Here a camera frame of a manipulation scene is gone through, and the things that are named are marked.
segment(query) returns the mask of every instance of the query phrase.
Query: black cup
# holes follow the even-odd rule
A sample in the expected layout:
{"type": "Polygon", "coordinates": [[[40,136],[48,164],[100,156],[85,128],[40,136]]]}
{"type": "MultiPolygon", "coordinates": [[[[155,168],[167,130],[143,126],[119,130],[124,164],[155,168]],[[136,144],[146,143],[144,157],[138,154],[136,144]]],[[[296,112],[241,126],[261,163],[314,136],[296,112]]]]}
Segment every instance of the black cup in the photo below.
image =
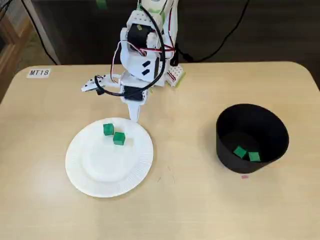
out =
{"type": "Polygon", "coordinates": [[[253,104],[237,104],[224,110],[216,122],[216,153],[230,170],[249,174],[278,160],[287,151],[289,134],[271,111],[253,104]],[[241,158],[237,147],[246,150],[241,158]],[[258,152],[260,161],[250,161],[248,152],[258,152]]]}

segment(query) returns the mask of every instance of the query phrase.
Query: table surface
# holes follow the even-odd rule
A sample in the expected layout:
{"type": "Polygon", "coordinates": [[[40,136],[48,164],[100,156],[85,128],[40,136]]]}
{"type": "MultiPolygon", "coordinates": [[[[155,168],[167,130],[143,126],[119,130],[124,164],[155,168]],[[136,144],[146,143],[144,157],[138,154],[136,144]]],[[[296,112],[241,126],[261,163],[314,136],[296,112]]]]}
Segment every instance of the table surface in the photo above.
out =
{"type": "Polygon", "coordinates": [[[0,239],[320,239],[320,93],[308,70],[292,62],[183,67],[178,88],[154,88],[141,108],[154,144],[148,176],[110,199],[77,191],[65,171],[82,128],[129,117],[119,98],[81,92],[109,66],[50,66],[41,79],[19,72],[0,105],[0,239]],[[290,136],[287,153],[247,179],[215,150],[217,117],[238,103],[273,111],[290,136]]]}

